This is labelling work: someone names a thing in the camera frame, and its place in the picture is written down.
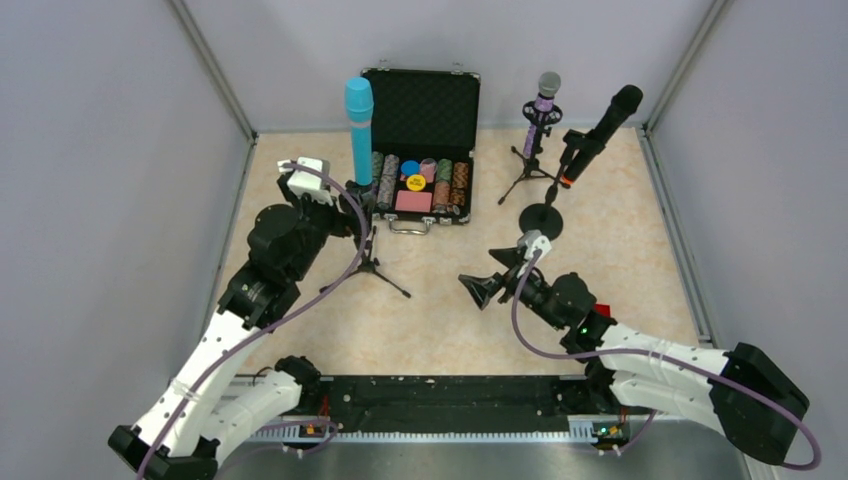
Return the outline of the small black tripod stand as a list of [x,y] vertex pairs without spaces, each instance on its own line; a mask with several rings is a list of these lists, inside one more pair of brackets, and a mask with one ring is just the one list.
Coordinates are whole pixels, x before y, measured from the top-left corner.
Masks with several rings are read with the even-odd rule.
[[363,237],[361,239],[365,240],[365,249],[364,252],[359,256],[359,265],[352,272],[353,275],[360,273],[369,273],[377,276],[381,280],[387,282],[392,287],[397,289],[403,296],[406,298],[411,298],[412,295],[407,290],[400,287],[397,283],[387,278],[385,275],[378,271],[378,267],[380,266],[380,262],[377,258],[373,256],[374,242],[376,240],[377,235],[377,227],[373,225],[372,217],[374,213],[374,209],[376,206],[376,190],[372,184],[367,186],[361,186],[356,184],[353,180],[348,180],[345,183],[345,191],[354,199],[355,196],[364,200],[370,205],[370,235],[368,237]]

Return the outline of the round base clamp stand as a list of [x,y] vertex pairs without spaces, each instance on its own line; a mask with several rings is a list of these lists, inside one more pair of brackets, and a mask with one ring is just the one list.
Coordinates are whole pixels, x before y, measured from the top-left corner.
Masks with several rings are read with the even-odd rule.
[[540,230],[550,240],[558,238],[564,229],[562,214],[555,208],[554,202],[560,188],[566,188],[559,180],[558,171],[552,185],[545,193],[543,203],[534,203],[526,207],[519,217],[519,227],[523,233]]

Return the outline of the shock mount tripod stand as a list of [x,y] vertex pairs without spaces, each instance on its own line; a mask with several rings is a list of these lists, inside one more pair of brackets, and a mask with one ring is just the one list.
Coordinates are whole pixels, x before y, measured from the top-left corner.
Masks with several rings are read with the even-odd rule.
[[[529,112],[529,109],[533,107],[533,102],[534,100],[529,101],[525,103],[522,107],[522,115],[526,120],[529,121],[530,125],[530,117],[532,116],[532,113]],[[540,129],[535,135],[534,146],[536,147],[536,150],[530,157],[526,157],[523,154],[523,149],[519,151],[515,146],[511,147],[511,152],[521,159],[523,168],[521,174],[513,181],[507,191],[498,199],[498,205],[502,205],[506,201],[510,193],[513,191],[513,189],[521,182],[536,179],[554,178],[552,174],[544,171],[540,167],[538,155],[543,152],[542,139],[544,137],[550,136],[552,127],[562,120],[562,115],[562,110],[555,104],[554,101],[553,110],[548,114],[547,118],[540,124]]]

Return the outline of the teal microphone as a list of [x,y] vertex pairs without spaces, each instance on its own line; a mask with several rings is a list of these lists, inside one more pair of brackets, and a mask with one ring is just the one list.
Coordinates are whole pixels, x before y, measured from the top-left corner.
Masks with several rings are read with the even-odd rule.
[[344,106],[350,124],[354,182],[367,186],[373,180],[371,123],[374,112],[373,91],[368,79],[358,76],[346,82]]

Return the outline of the purple glitter microphone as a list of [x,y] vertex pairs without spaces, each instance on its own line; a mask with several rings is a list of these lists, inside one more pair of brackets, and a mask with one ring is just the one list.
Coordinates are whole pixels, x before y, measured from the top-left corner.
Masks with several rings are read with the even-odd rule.
[[561,86],[561,78],[554,71],[544,72],[538,80],[538,94],[533,102],[533,107],[529,109],[532,113],[530,117],[531,125],[528,128],[523,154],[530,157],[536,147],[534,146],[534,138],[540,129],[540,124],[547,118],[548,114],[553,110],[554,97]]

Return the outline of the black microphone orange end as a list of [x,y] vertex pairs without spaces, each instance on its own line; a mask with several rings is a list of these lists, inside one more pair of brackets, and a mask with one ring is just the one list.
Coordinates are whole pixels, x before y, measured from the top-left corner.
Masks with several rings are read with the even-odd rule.
[[606,147],[610,138],[633,115],[643,100],[643,91],[625,85],[610,101],[597,125],[587,133],[570,130],[563,138],[566,147],[560,157],[559,180],[570,188],[592,160]]

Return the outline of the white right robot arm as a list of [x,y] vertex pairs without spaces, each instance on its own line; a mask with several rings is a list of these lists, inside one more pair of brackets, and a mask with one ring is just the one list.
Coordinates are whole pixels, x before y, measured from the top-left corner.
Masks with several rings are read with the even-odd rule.
[[596,307],[596,298],[575,272],[547,282],[537,268],[540,251],[493,249],[507,270],[488,277],[461,274],[479,309],[491,300],[524,306],[564,331],[561,359],[586,364],[598,394],[623,407],[675,414],[724,436],[762,463],[790,468],[797,435],[810,402],[760,348],[740,342],[731,350],[686,346],[631,328]]

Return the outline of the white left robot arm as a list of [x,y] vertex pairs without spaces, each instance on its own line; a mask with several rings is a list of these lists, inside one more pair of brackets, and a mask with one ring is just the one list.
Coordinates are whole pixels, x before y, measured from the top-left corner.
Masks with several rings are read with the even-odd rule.
[[221,405],[251,353],[271,334],[325,298],[297,307],[299,284],[332,237],[357,241],[370,226],[362,200],[343,193],[292,194],[256,217],[248,259],[231,278],[208,327],[155,404],[119,425],[109,447],[139,479],[212,479],[231,454],[273,417],[295,409],[317,370],[303,357]]

